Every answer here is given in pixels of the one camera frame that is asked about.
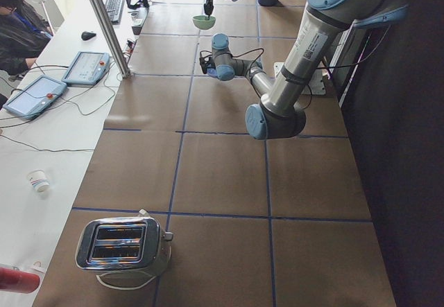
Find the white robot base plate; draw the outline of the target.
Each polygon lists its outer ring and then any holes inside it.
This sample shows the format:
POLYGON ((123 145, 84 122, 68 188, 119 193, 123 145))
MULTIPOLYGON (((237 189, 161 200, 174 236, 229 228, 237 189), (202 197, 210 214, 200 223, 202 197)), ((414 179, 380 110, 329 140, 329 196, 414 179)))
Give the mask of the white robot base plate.
MULTIPOLYGON (((275 77, 278 76, 283 65, 284 65, 283 62, 273 63, 273 70, 275 77)), ((309 84, 303 89, 302 94, 304 95, 313 94, 315 96, 326 95, 326 88, 323 81, 323 72, 320 69, 315 70, 309 84)))

